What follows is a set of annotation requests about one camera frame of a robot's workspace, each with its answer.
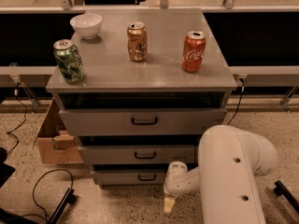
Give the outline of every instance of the soda can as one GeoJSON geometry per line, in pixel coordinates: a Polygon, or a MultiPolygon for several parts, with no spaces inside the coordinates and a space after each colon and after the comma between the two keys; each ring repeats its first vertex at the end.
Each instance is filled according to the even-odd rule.
{"type": "Polygon", "coordinates": [[[135,62],[144,61],[148,55],[147,28],[142,22],[130,23],[127,29],[128,52],[135,62]]]}
{"type": "Polygon", "coordinates": [[[187,72],[197,71],[202,64],[205,48],[206,38],[203,32],[188,32],[184,42],[182,69],[187,72]]]}
{"type": "Polygon", "coordinates": [[[64,77],[69,83],[83,79],[83,62],[78,48],[71,40],[59,40],[54,43],[54,57],[64,77]]]}

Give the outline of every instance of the cabinet top surface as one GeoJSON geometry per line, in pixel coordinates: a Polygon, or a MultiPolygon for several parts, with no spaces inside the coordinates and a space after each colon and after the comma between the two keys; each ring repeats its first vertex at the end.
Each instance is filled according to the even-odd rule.
{"type": "Polygon", "coordinates": [[[48,91],[230,91],[235,80],[200,9],[101,9],[102,30],[92,40],[74,33],[85,78],[67,83],[56,67],[48,91]],[[127,50],[128,23],[142,21],[148,33],[148,57],[133,62],[127,50]],[[206,35],[206,51],[196,73],[181,69],[184,39],[192,30],[206,35]]]}

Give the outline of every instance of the cabinet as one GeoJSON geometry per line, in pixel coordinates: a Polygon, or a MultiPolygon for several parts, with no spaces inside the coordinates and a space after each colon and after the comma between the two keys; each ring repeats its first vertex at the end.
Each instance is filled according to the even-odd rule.
{"type": "Polygon", "coordinates": [[[94,182],[104,185],[160,184],[170,161],[197,165],[205,129],[221,124],[235,80],[200,9],[101,9],[103,27],[94,40],[73,41],[85,78],[64,81],[58,68],[47,90],[60,107],[65,127],[79,144],[94,182]],[[148,29],[149,56],[130,61],[127,24],[148,29]],[[206,34],[197,73],[180,67],[185,35],[206,34]]]}

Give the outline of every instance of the black drawer handle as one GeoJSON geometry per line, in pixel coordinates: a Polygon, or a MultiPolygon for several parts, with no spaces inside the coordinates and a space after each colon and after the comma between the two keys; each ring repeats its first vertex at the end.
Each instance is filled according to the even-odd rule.
{"type": "Polygon", "coordinates": [[[150,160],[156,158],[156,152],[153,152],[152,155],[150,156],[145,156],[145,155],[138,155],[137,152],[135,152],[135,158],[139,160],[150,160]]]}
{"type": "Polygon", "coordinates": [[[151,121],[151,122],[138,122],[138,121],[135,121],[135,119],[134,119],[134,117],[132,117],[131,118],[131,122],[132,122],[132,124],[134,124],[134,125],[155,125],[155,124],[157,124],[157,122],[158,122],[158,118],[157,117],[155,117],[155,120],[154,121],[151,121]]]}
{"type": "Polygon", "coordinates": [[[143,178],[141,175],[138,175],[138,180],[141,182],[150,182],[156,180],[157,175],[154,175],[153,178],[143,178]]]}

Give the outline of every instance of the cardboard box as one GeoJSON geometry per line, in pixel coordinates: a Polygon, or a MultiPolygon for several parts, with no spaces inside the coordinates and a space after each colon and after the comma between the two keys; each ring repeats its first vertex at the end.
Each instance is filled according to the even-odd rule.
{"type": "Polygon", "coordinates": [[[54,99],[38,132],[37,145],[43,163],[83,163],[75,138],[65,130],[54,99]]]}

